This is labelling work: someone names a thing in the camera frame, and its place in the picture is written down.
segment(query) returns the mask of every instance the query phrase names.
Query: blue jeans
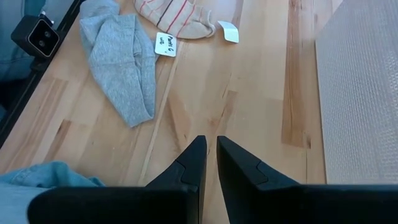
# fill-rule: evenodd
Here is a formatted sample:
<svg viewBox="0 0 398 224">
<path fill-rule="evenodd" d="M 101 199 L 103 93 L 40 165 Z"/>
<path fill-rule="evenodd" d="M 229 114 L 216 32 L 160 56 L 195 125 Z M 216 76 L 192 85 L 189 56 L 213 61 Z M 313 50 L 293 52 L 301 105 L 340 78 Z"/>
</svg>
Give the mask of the blue jeans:
<svg viewBox="0 0 398 224">
<path fill-rule="evenodd" d="M 0 223 L 27 223 L 30 201 L 54 187 L 104 186 L 96 177 L 83 177 L 58 161 L 0 175 Z"/>
</svg>

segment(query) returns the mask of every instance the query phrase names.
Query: foam mat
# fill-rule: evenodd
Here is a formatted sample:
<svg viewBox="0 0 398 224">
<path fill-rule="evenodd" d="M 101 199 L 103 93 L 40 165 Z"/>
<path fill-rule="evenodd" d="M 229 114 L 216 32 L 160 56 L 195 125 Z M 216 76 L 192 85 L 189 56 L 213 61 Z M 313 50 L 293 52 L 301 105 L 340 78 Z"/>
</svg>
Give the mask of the foam mat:
<svg viewBox="0 0 398 224">
<path fill-rule="evenodd" d="M 398 1 L 344 0 L 316 49 L 328 183 L 398 183 Z"/>
</svg>

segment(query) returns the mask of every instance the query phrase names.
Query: white label card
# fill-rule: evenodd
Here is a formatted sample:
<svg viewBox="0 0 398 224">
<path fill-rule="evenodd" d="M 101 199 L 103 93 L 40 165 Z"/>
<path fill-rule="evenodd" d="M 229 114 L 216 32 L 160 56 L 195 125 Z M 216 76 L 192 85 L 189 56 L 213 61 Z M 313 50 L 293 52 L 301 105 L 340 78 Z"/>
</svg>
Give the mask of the white label card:
<svg viewBox="0 0 398 224">
<path fill-rule="evenodd" d="M 218 21 L 218 23 L 224 29 L 224 38 L 227 41 L 239 43 L 239 31 L 234 24 L 225 21 Z"/>
<path fill-rule="evenodd" d="M 155 53 L 175 57 L 177 54 L 177 39 L 170 34 L 158 32 L 156 34 Z"/>
</svg>

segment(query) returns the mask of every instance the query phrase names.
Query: wooden surface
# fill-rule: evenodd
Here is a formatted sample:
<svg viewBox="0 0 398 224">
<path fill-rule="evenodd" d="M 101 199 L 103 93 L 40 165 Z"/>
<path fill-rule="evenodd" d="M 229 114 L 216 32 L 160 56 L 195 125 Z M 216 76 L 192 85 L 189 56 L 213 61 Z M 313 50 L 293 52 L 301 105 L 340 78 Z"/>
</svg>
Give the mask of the wooden surface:
<svg viewBox="0 0 398 224">
<path fill-rule="evenodd" d="M 342 0 L 197 0 L 223 31 L 181 40 L 156 66 L 156 116 L 128 128 L 85 60 L 76 20 L 0 150 L 0 173 L 62 160 L 107 185 L 146 185 L 194 139 L 208 140 L 205 223 L 227 223 L 215 141 L 226 135 L 302 183 L 325 183 L 314 37 Z M 135 12 L 120 0 L 121 13 Z M 141 18 L 151 37 L 157 29 Z"/>
</svg>

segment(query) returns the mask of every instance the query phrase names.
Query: striped cloth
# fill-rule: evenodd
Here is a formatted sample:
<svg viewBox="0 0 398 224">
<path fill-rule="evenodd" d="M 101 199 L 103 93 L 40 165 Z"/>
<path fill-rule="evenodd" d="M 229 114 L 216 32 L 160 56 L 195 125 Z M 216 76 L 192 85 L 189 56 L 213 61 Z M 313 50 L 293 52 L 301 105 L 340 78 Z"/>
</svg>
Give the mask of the striped cloth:
<svg viewBox="0 0 398 224">
<path fill-rule="evenodd" d="M 135 0 L 137 11 L 162 31 L 183 39 L 210 37 L 211 11 L 188 0 Z"/>
</svg>

